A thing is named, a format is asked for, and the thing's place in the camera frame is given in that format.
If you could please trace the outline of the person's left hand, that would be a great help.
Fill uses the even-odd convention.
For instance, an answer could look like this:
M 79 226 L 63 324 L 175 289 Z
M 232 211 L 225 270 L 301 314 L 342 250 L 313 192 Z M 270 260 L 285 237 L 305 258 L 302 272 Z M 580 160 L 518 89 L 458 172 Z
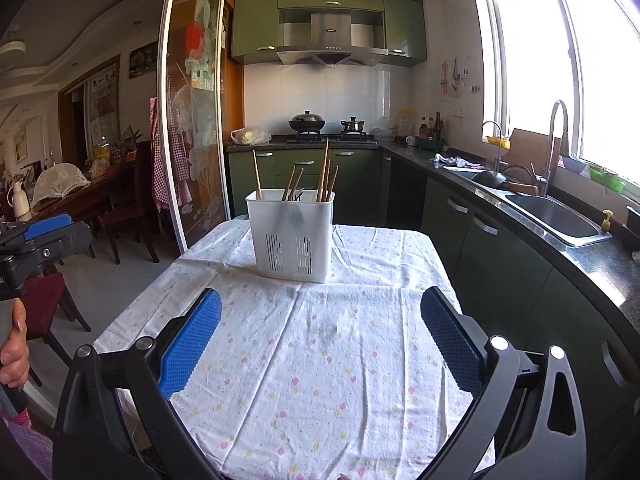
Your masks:
M 27 345 L 26 309 L 20 298 L 12 307 L 12 330 L 1 347 L 1 383 L 9 388 L 23 387 L 29 373 L 29 348 Z

